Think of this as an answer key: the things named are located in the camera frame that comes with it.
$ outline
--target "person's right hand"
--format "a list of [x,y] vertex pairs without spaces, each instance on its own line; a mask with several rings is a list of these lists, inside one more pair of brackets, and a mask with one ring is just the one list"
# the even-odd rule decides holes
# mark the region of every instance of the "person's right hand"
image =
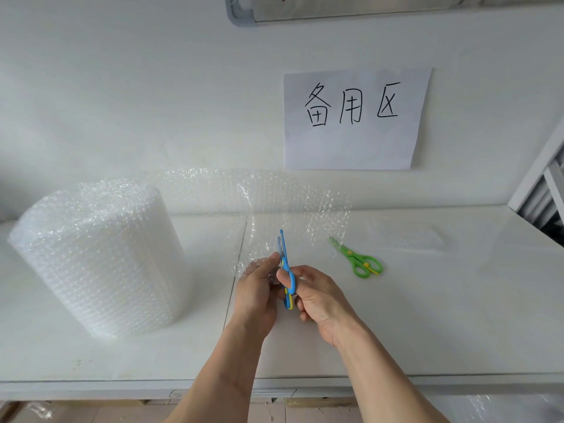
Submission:
[[[341,288],[325,273],[310,266],[291,267],[296,277],[296,306],[302,321],[313,319],[323,340],[336,346],[337,335],[343,324],[356,320],[353,308]],[[284,269],[276,274],[278,281],[290,288],[290,275]]]

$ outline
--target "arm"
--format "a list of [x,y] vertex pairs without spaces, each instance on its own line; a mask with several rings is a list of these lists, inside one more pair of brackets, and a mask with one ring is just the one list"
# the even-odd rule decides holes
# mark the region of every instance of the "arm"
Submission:
[[[292,272],[303,277],[296,279],[300,318],[313,319],[323,339],[341,354],[365,423],[448,423],[358,318],[333,279],[309,266],[292,267]],[[278,271],[278,279],[289,285],[285,270]]]
[[246,423],[262,343],[276,320],[276,291],[268,275],[274,253],[237,284],[235,310],[210,358],[165,423]]

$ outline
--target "hand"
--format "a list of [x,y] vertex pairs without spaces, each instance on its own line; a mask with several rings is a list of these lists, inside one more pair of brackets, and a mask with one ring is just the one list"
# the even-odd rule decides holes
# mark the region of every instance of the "hand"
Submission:
[[[300,319],[304,322],[313,319],[323,340],[336,346],[340,327],[348,320],[357,320],[358,316],[341,288],[325,273],[310,266],[291,267],[291,270],[296,277],[298,297],[294,301],[300,309]],[[276,276],[281,284],[290,287],[290,275],[286,270],[279,269]]]
[[272,280],[278,270],[278,264],[278,252],[274,252],[269,258],[253,261],[237,283],[235,310],[231,320],[235,324],[257,329],[262,340],[270,333],[276,321],[279,288],[272,286]]

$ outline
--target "white sheet of paper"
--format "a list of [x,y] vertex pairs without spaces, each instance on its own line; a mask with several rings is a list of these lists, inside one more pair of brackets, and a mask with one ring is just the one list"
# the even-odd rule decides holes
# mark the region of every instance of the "white sheet of paper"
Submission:
[[409,169],[431,70],[286,74],[286,168]]

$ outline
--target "scissors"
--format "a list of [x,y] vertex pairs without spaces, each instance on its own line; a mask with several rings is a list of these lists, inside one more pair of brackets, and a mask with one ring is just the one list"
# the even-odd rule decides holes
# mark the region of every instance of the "scissors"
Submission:
[[[341,251],[342,254],[349,259],[353,269],[352,272],[356,274],[356,276],[366,279],[370,276],[370,273],[379,275],[384,270],[382,264],[380,264],[380,261],[378,261],[373,256],[358,255],[356,252],[353,252],[346,246],[339,245],[339,242],[337,242],[334,237],[330,237],[329,242],[331,242],[335,249]],[[376,265],[376,268],[370,265],[371,262]]]
[[278,249],[280,252],[280,261],[282,261],[282,268],[286,270],[288,274],[290,274],[290,281],[292,283],[290,289],[284,287],[284,294],[286,294],[286,298],[284,299],[284,306],[288,310],[292,310],[294,308],[294,299],[292,298],[292,294],[296,293],[296,277],[290,270],[290,264],[288,264],[288,256],[286,255],[286,242],[284,241],[284,232],[282,230],[280,230],[280,235],[278,236]]

